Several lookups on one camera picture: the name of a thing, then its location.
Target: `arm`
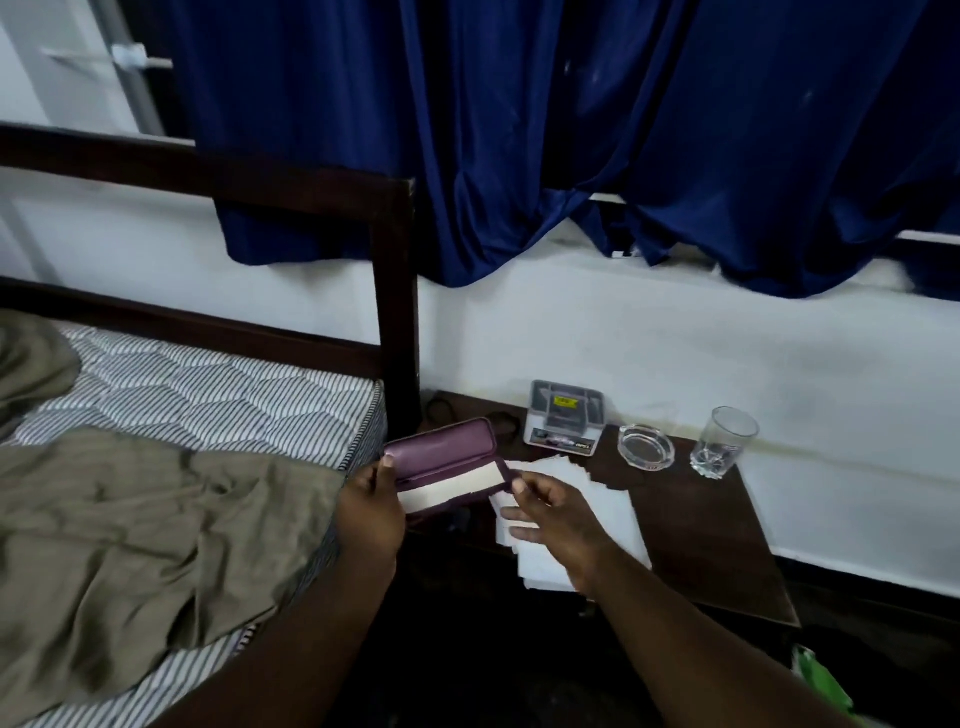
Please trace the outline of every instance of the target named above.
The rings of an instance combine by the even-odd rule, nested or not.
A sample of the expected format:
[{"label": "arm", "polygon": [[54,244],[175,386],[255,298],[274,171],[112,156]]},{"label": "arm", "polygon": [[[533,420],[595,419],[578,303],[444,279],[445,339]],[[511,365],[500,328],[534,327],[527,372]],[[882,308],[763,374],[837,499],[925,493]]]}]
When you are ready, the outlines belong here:
[{"label": "arm", "polygon": [[344,486],[336,564],[154,728],[323,723],[396,572],[406,520],[394,480],[393,460],[385,457]]},{"label": "arm", "polygon": [[577,591],[595,599],[668,725],[678,728],[852,728],[855,725],[788,670],[702,615],[617,546],[578,490],[523,473],[511,528],[544,544]]}]

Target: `white paper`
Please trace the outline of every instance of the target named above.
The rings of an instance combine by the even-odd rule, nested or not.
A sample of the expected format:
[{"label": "white paper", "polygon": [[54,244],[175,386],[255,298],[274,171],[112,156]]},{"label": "white paper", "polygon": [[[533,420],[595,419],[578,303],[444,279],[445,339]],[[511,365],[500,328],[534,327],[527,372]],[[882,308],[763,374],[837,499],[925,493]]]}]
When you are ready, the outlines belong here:
[{"label": "white paper", "polygon": [[421,485],[412,491],[401,491],[397,496],[400,498],[404,513],[419,513],[427,508],[443,505],[456,497],[485,491],[502,482],[503,473],[500,472],[496,463],[487,463],[482,468],[462,475],[454,475],[430,485]]},{"label": "white paper", "polygon": [[[579,465],[574,465],[565,455],[557,455],[533,463],[510,461],[507,467],[516,471],[530,471],[550,475],[573,486],[584,494],[597,520],[610,534],[611,538],[639,562],[650,566],[640,527],[636,523],[630,495],[625,491],[612,491],[602,483],[595,483],[589,473]],[[528,589],[546,589],[569,592],[573,590],[566,569],[561,566],[542,544],[519,541],[510,535],[509,527],[518,525],[536,528],[534,523],[508,522],[500,516],[500,509],[516,505],[509,493],[497,493],[491,496],[491,505],[496,511],[496,540],[509,546],[517,555],[517,570]]]}]

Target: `sticker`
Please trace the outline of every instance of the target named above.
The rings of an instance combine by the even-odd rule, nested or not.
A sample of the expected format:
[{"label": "sticker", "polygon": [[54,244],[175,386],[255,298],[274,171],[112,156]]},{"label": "sticker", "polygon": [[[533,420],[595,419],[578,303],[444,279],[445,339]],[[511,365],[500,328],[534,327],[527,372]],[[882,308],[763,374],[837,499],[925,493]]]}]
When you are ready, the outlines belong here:
[{"label": "sticker", "polygon": [[547,432],[545,429],[539,429],[538,427],[535,427],[534,431],[530,433],[531,445],[543,445],[547,448],[557,448],[567,452],[589,453],[595,442],[582,437],[570,437],[556,432]]}]

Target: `hand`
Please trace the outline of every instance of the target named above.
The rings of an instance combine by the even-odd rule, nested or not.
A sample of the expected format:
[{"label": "hand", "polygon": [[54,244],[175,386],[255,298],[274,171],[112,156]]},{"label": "hand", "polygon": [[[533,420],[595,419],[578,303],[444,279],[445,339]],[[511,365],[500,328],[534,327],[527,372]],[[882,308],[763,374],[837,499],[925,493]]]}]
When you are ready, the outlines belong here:
[{"label": "hand", "polygon": [[510,535],[544,544],[564,566],[574,589],[595,596],[594,582],[601,562],[620,547],[593,515],[584,495],[539,473],[521,473],[513,488],[519,508],[502,508],[500,514],[508,521],[536,523],[540,528],[511,526]]},{"label": "hand", "polygon": [[390,455],[347,481],[335,516],[344,556],[367,564],[396,564],[407,521],[395,484],[394,458]]}]

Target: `stack of white paper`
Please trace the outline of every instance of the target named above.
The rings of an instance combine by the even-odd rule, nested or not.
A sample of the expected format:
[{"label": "stack of white paper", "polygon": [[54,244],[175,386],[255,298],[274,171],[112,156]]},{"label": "stack of white paper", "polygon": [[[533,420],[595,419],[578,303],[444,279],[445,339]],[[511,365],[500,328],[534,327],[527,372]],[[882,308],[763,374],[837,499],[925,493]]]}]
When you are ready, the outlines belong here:
[{"label": "stack of white paper", "polygon": [[[602,483],[594,483],[589,473],[579,465],[574,465],[565,455],[545,458],[533,463],[507,461],[507,467],[514,471],[531,471],[550,475],[573,486],[584,494],[597,520],[611,538],[638,561],[650,566],[646,546],[636,523],[630,495],[624,491],[612,491]],[[497,493],[490,502],[496,511],[496,542],[514,550],[519,562],[519,575],[528,589],[547,589],[556,592],[572,592],[573,585],[566,569],[560,565],[542,544],[519,541],[510,535],[510,526],[519,525],[536,528],[533,523],[505,521],[500,509],[516,505],[512,494]]]}]

